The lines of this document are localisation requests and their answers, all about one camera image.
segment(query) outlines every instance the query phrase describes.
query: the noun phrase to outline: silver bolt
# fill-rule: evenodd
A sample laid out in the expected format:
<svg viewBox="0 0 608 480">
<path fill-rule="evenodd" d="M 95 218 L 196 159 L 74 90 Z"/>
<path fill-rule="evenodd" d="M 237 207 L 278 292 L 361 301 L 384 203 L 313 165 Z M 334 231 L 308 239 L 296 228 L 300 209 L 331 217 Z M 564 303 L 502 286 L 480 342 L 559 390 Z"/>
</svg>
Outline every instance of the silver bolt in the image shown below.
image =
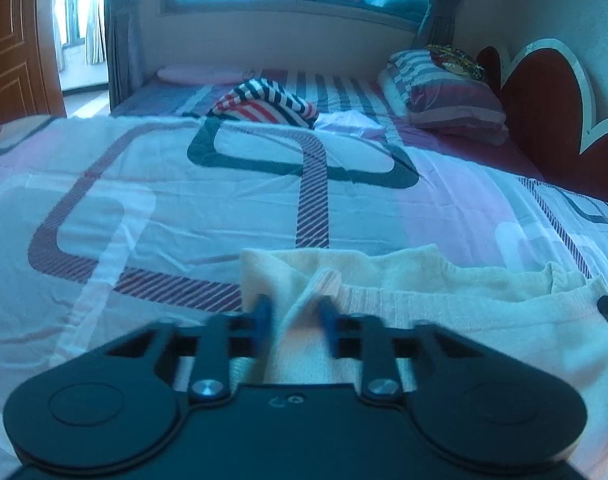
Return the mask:
<svg viewBox="0 0 608 480">
<path fill-rule="evenodd" d="M 304 398 L 304 396 L 301 395 L 291 395 L 287 401 L 290 402 L 291 404 L 301 404 L 302 402 L 304 402 L 306 399 Z"/>
<path fill-rule="evenodd" d="M 224 384 L 215 379 L 195 381 L 191 384 L 191 392 L 193 392 L 199 400 L 204 400 L 206 402 L 212 402 L 213 400 L 219 400 L 222 397 L 226 397 Z"/>
<path fill-rule="evenodd" d="M 393 397 L 399 391 L 399 384 L 392 379 L 375 379 L 369 383 L 369 392 L 377 397 Z"/>
</svg>

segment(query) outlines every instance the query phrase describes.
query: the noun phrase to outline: red headboard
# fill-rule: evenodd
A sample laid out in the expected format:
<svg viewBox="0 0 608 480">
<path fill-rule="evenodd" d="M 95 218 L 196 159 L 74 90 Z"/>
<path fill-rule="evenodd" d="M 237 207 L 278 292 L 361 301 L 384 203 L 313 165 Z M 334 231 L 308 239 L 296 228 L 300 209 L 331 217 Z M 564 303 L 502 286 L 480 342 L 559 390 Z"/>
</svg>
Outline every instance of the red headboard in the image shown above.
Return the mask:
<svg viewBox="0 0 608 480">
<path fill-rule="evenodd" d="M 511 138 L 546 181 L 608 202 L 608 120 L 595 126 L 590 82 L 570 49 L 540 40 L 513 62 L 495 47 L 477 60 L 506 111 Z"/>
</svg>

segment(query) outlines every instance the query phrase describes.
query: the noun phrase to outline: striped bed sheet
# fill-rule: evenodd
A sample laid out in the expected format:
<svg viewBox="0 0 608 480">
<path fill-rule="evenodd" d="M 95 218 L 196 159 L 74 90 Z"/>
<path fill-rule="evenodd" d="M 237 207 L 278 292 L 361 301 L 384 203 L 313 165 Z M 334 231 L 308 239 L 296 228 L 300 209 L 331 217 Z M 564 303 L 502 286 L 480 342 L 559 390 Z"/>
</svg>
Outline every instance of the striped bed sheet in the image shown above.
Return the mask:
<svg viewBox="0 0 608 480">
<path fill-rule="evenodd" d="M 413 146 L 455 156 L 490 168 L 542 180 L 541 173 L 511 141 L 503 146 L 455 136 L 440 136 L 416 128 L 391 109 L 375 81 L 303 71 L 264 69 L 258 76 L 273 79 L 286 90 L 311 101 L 320 113 L 357 110 L 386 129 L 388 144 Z M 206 115 L 235 84 L 180 86 L 157 78 L 117 106 L 113 116 Z"/>
</svg>

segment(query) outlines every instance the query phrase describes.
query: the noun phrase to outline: window sill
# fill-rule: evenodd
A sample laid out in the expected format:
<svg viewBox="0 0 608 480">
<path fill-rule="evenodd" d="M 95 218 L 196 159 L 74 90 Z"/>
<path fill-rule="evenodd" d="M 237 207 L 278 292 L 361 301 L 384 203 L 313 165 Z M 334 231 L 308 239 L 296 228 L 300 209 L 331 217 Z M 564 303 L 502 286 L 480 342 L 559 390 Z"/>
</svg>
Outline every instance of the window sill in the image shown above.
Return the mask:
<svg viewBox="0 0 608 480">
<path fill-rule="evenodd" d="M 165 0 L 161 10 L 162 15 L 193 12 L 232 12 L 239 10 L 296 12 L 361 20 L 412 32 L 417 32 L 420 26 L 420 23 L 406 18 L 379 10 L 367 9 L 352 2 L 336 3 L 315 0 Z"/>
</svg>

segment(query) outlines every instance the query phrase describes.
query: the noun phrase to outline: wooden door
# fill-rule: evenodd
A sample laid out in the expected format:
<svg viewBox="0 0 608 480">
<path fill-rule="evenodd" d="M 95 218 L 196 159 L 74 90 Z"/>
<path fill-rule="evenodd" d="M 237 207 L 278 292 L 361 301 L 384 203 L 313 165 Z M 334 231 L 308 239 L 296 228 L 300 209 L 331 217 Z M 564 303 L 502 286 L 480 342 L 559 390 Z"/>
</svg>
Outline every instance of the wooden door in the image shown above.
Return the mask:
<svg viewBox="0 0 608 480">
<path fill-rule="evenodd" d="M 0 124 L 66 116 L 51 13 L 51 0 L 0 0 Z"/>
</svg>

